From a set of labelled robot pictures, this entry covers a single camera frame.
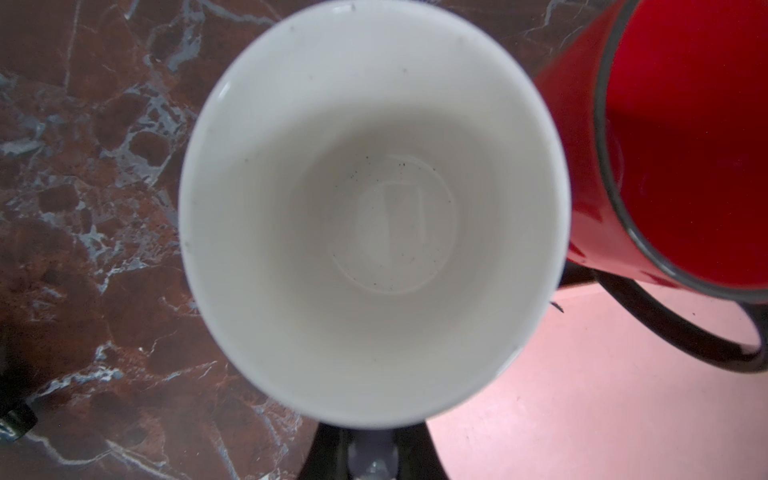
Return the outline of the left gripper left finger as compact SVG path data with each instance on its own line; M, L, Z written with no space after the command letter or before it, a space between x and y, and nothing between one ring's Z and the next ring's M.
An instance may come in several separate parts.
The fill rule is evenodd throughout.
M351 431L319 423L298 480L349 480Z

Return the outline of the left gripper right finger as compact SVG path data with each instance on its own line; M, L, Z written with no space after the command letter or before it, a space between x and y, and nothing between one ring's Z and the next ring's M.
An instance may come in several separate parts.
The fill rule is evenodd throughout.
M398 480L448 480L425 422L394 430Z

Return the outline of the pink plastic tray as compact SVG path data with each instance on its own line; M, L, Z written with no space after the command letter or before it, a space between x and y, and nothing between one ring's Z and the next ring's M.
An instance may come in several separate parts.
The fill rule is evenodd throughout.
M586 285L429 429L453 479L763 479L767 378L681 353Z

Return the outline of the purple mug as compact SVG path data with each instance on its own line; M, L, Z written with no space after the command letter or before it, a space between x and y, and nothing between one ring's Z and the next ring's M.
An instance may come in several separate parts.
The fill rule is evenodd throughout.
M350 479L397 479L394 430L520 354L570 215L529 76L417 1L326 1L260 35L209 95L179 191L212 337L266 395L351 431Z

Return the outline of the red mug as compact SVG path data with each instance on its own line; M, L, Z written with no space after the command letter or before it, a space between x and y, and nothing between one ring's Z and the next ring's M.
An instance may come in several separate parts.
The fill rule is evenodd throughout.
M617 1L536 76L568 162L568 258L664 341L767 368L767 5ZM736 303L756 345L712 334L650 284Z

